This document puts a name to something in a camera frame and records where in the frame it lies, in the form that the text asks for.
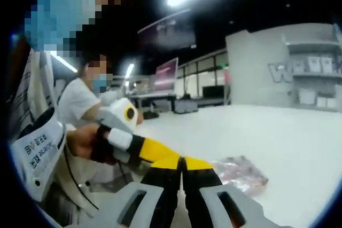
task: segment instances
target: gray gripper part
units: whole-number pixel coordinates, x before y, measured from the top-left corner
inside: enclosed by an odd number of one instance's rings
[[[233,228],[227,211],[219,199],[221,193],[228,194],[244,217],[245,224],[241,228],[291,228],[279,226],[267,219],[259,203],[232,185],[201,188],[200,192],[209,210],[214,228]]]
[[[106,197],[94,218],[68,228],[121,228],[121,221],[135,198],[146,193],[129,228],[149,228],[163,188],[147,184],[129,183],[112,197]]]
[[[117,128],[130,134],[133,133],[133,131],[131,131],[117,116],[105,108],[100,108],[98,110],[96,120],[100,124],[106,125],[107,127]]]

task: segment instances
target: window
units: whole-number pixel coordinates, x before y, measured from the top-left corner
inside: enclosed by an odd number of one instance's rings
[[[185,75],[196,73],[196,63],[185,66]]]
[[[184,68],[179,68],[177,70],[177,77],[183,77],[184,76]]]
[[[185,78],[185,89],[186,89],[186,92],[191,97],[198,97],[198,95],[197,95],[197,75],[196,74],[192,74],[192,75],[187,76]]]
[[[202,87],[215,85],[215,72],[202,72],[198,74],[199,96],[203,96]]]
[[[217,85],[224,85],[224,73],[225,73],[224,69],[218,69],[216,71]]]
[[[222,64],[228,63],[227,52],[220,53],[215,58],[216,58],[216,66],[221,66]]]
[[[178,78],[175,84],[175,93],[177,97],[182,97],[184,95],[184,79]]]
[[[210,57],[208,59],[198,62],[198,71],[206,70],[214,67],[214,58]]]

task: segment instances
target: plastic bag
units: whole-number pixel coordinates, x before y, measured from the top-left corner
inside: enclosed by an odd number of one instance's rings
[[[210,164],[223,184],[231,184],[248,196],[260,194],[268,183],[268,178],[245,156],[211,161]]]

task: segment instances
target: desk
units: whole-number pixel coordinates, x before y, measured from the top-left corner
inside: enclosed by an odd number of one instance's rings
[[[205,160],[245,155],[269,178],[254,199],[278,225],[307,228],[342,176],[342,114],[256,106],[219,106],[186,115],[162,113],[137,134]],[[184,194],[173,227],[189,228]]]
[[[169,100],[171,101],[171,111],[173,112],[175,110],[176,94],[174,93],[147,93],[143,95],[131,95],[127,97],[135,102],[136,107],[140,111],[143,111],[143,107],[142,107],[143,99]]]

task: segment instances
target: sticker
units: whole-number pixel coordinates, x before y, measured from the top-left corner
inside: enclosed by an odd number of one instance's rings
[[[29,141],[24,146],[24,150],[29,166],[35,176],[45,170],[58,151],[52,138],[46,133],[41,133],[33,140]]]

